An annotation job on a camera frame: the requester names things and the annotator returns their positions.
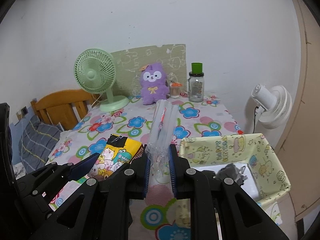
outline green lid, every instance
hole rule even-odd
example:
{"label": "green lid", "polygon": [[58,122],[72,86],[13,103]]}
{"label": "green lid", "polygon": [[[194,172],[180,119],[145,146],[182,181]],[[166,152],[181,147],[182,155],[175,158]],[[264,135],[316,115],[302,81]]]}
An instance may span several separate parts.
{"label": "green lid", "polygon": [[194,62],[191,63],[191,69],[193,74],[201,74],[202,73],[202,63]]}

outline wooden door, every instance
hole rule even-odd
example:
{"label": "wooden door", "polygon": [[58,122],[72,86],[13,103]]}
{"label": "wooden door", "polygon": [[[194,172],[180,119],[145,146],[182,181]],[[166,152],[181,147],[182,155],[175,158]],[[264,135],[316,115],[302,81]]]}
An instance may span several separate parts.
{"label": "wooden door", "polygon": [[298,3],[305,35],[301,40],[306,43],[305,80],[300,97],[296,97],[292,123],[286,127],[286,139],[276,149],[292,185],[296,220],[320,204],[320,27],[304,2]]}

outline plush toy tag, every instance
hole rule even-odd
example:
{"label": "plush toy tag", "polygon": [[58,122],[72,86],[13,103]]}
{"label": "plush toy tag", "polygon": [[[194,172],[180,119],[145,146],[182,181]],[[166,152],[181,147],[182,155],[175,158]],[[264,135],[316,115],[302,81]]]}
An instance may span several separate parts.
{"label": "plush toy tag", "polygon": [[148,67],[148,65],[145,65],[145,66],[141,67],[139,70],[144,71],[144,70],[146,70],[147,67]]}

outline floral bedsheet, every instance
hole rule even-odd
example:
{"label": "floral bedsheet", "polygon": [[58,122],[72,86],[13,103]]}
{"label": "floral bedsheet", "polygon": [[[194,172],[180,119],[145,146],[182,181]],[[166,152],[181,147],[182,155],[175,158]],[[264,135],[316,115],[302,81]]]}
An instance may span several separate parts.
{"label": "floral bedsheet", "polygon": [[[90,111],[68,134],[59,141],[49,155],[50,162],[78,163],[95,152],[101,153],[111,133],[128,136],[145,144],[148,140],[155,104],[145,106],[140,96],[129,97],[129,104],[115,112],[102,113],[99,108]],[[225,106],[209,93],[201,103],[188,101],[183,93],[180,98],[169,98],[179,105],[177,126],[172,143],[179,151],[184,137],[243,134]],[[85,179],[69,182],[51,201],[52,209],[58,208]],[[178,201],[173,197],[169,171],[161,179],[151,179],[144,200],[130,200],[133,223],[129,239],[190,239],[190,229],[180,227],[176,220]]]}

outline wooden bed frame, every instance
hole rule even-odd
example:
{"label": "wooden bed frame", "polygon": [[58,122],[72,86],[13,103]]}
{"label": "wooden bed frame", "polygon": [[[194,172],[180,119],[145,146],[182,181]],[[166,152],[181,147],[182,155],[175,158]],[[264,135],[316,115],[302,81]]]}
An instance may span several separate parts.
{"label": "wooden bed frame", "polygon": [[65,130],[73,129],[78,123],[72,104],[80,118],[84,118],[88,113],[86,101],[92,105],[97,95],[92,95],[82,89],[63,90],[52,93],[40,99],[38,102],[31,101],[34,113],[46,124],[55,124],[59,122]]}

